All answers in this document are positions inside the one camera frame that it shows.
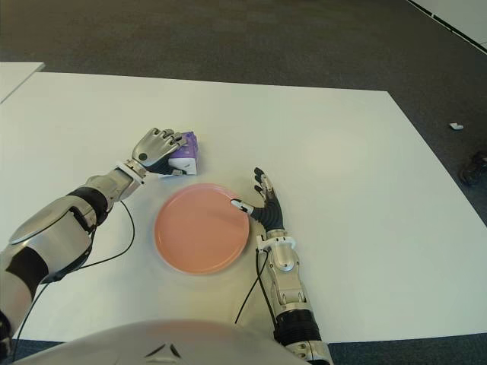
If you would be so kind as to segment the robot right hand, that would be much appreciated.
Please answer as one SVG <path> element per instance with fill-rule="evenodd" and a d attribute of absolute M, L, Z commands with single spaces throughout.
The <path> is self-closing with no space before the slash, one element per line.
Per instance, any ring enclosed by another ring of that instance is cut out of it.
<path fill-rule="evenodd" d="M 260 223 L 266 232 L 284 230 L 281 205 L 269 177 L 259 167 L 253 172 L 256 180 L 254 189 L 263 198 L 263 206 L 255 207 L 238 198 L 231 199 L 231 204 Z"/>

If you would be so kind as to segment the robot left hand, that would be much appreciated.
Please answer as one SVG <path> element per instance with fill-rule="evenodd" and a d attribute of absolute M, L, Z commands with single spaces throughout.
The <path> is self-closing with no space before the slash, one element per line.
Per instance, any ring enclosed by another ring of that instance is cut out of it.
<path fill-rule="evenodd" d="M 182 133 L 172 129 L 150 129 L 132 150 L 132 159 L 148 172 L 168 176 L 186 175 L 169 164 L 170 155 L 186 144 Z"/>

